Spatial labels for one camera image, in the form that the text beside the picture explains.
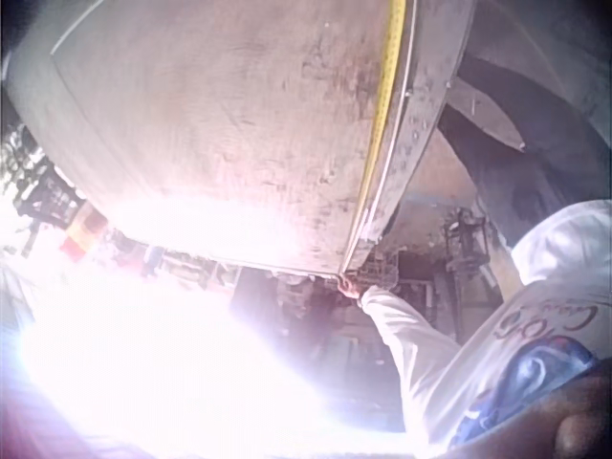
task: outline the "white hoodie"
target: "white hoodie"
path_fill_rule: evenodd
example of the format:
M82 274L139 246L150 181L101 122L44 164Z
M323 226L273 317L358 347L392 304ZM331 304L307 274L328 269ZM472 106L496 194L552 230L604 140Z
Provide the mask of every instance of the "white hoodie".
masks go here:
M459 347L411 306L372 287L363 310L390 347L402 379L406 431L415 456L447 451L467 409L495 388L527 342L576 339L600 359L612 356L612 202L565 208L526 234L513 260L526 287Z

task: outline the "white sleeve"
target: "white sleeve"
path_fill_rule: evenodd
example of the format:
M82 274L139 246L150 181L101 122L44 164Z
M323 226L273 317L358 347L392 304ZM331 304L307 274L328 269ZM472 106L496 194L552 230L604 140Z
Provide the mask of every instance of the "white sleeve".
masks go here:
M404 300L379 287L365 292L361 305L374 320L398 367L404 417L415 408L418 412L419 401L455 357L459 345L435 330Z

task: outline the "tape measure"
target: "tape measure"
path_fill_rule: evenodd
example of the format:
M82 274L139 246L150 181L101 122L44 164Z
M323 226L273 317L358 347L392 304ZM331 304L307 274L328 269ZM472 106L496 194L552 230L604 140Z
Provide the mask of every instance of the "tape measure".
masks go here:
M367 218L365 208L368 192L372 184L374 169L381 152L383 142L384 127L389 114L391 96L395 83L395 74L400 60L400 49L402 48L402 35L404 33L405 7L406 0L389 0L389 23L387 25L386 39L384 42L384 52L381 63L381 78L377 95L376 112L372 122L372 134L367 157L365 159L365 169L361 179L360 194L357 200L357 210L351 225L349 239L344 259L340 267L340 274L348 269L348 265L353 258L353 253L360 239L363 223Z

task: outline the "skin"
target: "skin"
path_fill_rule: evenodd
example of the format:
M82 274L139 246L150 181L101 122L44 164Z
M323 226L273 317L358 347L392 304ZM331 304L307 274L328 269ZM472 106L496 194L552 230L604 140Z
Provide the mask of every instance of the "skin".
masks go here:
M350 277L343 277L339 290L357 299L366 288ZM612 457L611 375L612 359L607 359L580 379L551 392L506 423L439 459Z

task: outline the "hand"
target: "hand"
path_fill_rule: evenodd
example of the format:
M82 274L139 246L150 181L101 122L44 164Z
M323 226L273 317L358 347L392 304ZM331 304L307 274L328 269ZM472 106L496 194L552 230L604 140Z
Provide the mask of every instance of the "hand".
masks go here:
M357 282L355 277L342 275L338 281L338 290L347 298L360 299L366 289Z

